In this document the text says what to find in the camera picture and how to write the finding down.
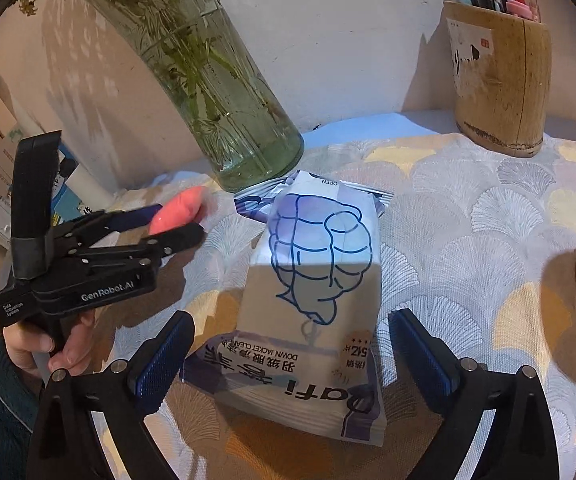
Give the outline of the person's left hand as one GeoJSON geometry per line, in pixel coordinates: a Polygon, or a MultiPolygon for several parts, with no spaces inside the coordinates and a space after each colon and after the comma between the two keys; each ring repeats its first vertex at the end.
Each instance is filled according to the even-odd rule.
{"type": "Polygon", "coordinates": [[[94,323],[94,311],[81,313],[60,351],[55,350],[53,338],[39,328],[16,323],[3,329],[6,351],[16,367],[34,377],[40,376],[34,353],[54,354],[47,363],[49,372],[64,368],[72,376],[81,375],[92,360],[94,323]]]}

